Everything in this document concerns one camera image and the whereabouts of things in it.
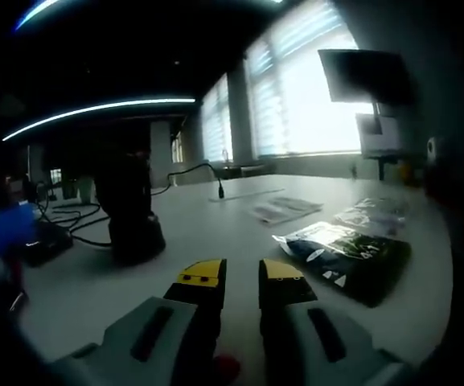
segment window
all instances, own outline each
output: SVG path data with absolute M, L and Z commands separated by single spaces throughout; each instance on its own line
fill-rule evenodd
M 62 182 L 62 170 L 61 169 L 50 170 L 49 174 L 51 176 L 52 185 Z
M 173 162 L 183 162 L 182 133 L 178 133 L 171 144 Z
M 318 50 L 356 49 L 327 0 L 309 0 L 248 50 L 246 72 L 255 155 L 359 151 L 365 103 L 332 103 Z
M 203 99 L 203 153 L 210 162 L 233 160 L 228 106 L 228 78 L 224 75 Z

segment dark ceiling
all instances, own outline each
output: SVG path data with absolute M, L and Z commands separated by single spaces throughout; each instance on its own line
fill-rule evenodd
M 0 139 L 90 105 L 199 99 L 295 2 L 59 0 L 17 31 L 34 2 L 0 3 Z

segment red object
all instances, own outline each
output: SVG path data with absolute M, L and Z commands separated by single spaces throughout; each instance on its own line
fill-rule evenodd
M 230 355 L 218 355 L 213 359 L 215 384 L 227 386 L 240 374 L 240 363 Z

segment led light strip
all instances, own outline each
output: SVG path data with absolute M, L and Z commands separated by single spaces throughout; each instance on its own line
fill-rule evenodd
M 41 2 L 39 5 L 34 6 L 31 8 L 31 10 L 21 19 L 15 30 L 18 30 L 20 27 L 24 25 L 24 23 L 29 22 L 32 18 L 34 18 L 37 14 L 48 8 L 49 6 L 52 6 L 59 0 L 44 0 Z
M 36 123 L 33 123 L 31 125 L 28 125 L 26 127 L 23 127 L 22 129 L 19 129 L 12 134 L 7 135 L 2 139 L 2 141 L 8 141 L 9 139 L 15 137 L 16 135 L 19 135 L 20 133 L 23 133 L 29 129 L 33 129 L 34 127 L 43 125 L 48 122 L 56 121 L 58 119 L 62 119 L 65 117 L 71 117 L 73 115 L 78 115 L 78 114 L 83 114 L 83 113 L 89 113 L 91 111 L 97 111 L 97 110 L 103 110 L 103 109 L 113 109 L 116 107 L 125 107 L 125 106 L 136 106 L 136 105 L 161 105 L 161 104 L 166 104 L 166 103 L 180 103 L 180 104 L 190 104 L 190 103 L 195 103 L 196 100 L 193 98 L 171 98 L 171 99 L 143 99 L 139 101 L 126 101 L 126 102 L 117 102 L 117 103 L 107 103 L 106 105 L 98 105 L 98 106 L 93 106 L 93 107 L 87 107 L 86 109 L 79 109 L 79 110 L 74 110 L 70 111 L 69 113 L 64 113 L 60 115 L 55 115 L 54 117 L 49 117 L 47 119 L 43 119 L 42 121 L 38 121 Z

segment table surface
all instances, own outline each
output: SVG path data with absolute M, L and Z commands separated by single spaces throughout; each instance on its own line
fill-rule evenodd
M 173 187 L 153 200 L 167 242 L 166 250 L 156 259 L 118 269 L 109 250 L 76 243 L 38 269 L 25 268 L 24 285 L 31 300 L 20 318 L 25 336 L 48 361 L 85 344 L 100 343 L 105 328 L 148 297 L 162 297 L 183 268 L 200 260 L 226 258 L 226 294 L 216 353 L 231 354 L 241 362 L 236 384 L 265 384 L 258 261 L 290 262 L 271 236 L 331 220 L 362 198 L 394 197 L 410 203 L 403 237 L 412 245 L 413 254 L 395 289 L 379 306 L 367 308 L 304 273 L 319 301 L 364 326 L 371 332 L 375 347 L 418 365 L 441 342 L 453 289 L 450 238 L 441 213 L 422 191 L 374 180 L 288 175 L 224 181 L 223 186 L 230 196 L 284 191 L 210 202 L 217 196 L 217 183 Z M 266 227 L 248 210 L 275 195 L 323 203 L 323 210 Z M 104 215 L 100 212 L 88 220 Z M 77 235 L 109 241 L 106 222 L 81 229 Z

